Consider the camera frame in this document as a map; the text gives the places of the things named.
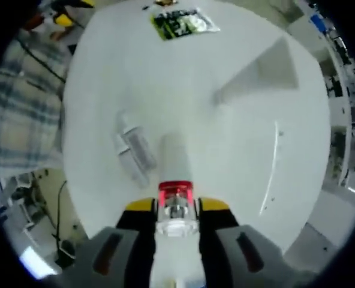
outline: round white table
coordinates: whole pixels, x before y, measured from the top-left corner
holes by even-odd
[[[98,11],[74,55],[65,88],[64,169],[89,237],[114,226],[142,190],[113,144],[116,113],[137,115],[151,150],[163,134],[186,138],[194,195],[227,202],[286,251],[320,192],[329,154],[328,97],[317,61],[256,14],[213,1],[198,7],[219,32],[163,41],[155,7],[129,0]]]

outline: plaid fabric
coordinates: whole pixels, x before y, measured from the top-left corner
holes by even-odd
[[[65,76],[67,55],[55,43],[23,32],[18,38],[57,75]],[[0,177],[46,166],[59,130],[62,85],[12,40],[0,65]]]

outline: white table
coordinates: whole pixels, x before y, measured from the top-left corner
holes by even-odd
[[[287,250],[317,200],[329,154],[317,61],[267,20],[220,2],[173,7],[200,7],[220,32],[163,41],[146,4],[130,0],[98,11],[68,75],[64,166],[86,233],[114,226],[128,202],[157,196],[157,173],[141,190],[115,154],[115,115],[126,107],[156,156],[164,133],[183,132],[196,197],[226,201],[240,224]]]

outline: floor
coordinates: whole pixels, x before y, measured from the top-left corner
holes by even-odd
[[[97,9],[103,8],[106,5],[120,2],[121,0],[96,0]],[[235,5],[247,8],[261,17],[264,17],[268,21],[272,22],[276,26],[285,29],[288,26],[288,22],[285,17],[272,6],[269,5],[269,0],[227,0],[223,2],[233,3]],[[86,11],[87,17],[81,15],[83,19],[81,22],[85,25],[91,15],[91,11]],[[79,33],[71,35],[69,41],[75,41]],[[47,169],[35,172],[35,176],[38,179],[38,183],[41,188],[43,197],[45,198],[48,206],[50,216],[53,221],[56,222],[56,213],[58,209],[57,196],[58,191],[65,181],[65,175],[62,170]],[[72,200],[67,190],[67,185],[61,195],[61,223],[60,223],[60,235],[62,239],[75,238],[77,242],[80,242],[85,238],[83,227],[79,222],[78,216],[74,210]]]

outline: person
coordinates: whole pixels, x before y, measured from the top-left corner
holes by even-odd
[[[66,47],[21,29],[0,64],[0,178],[53,167],[60,159]]]

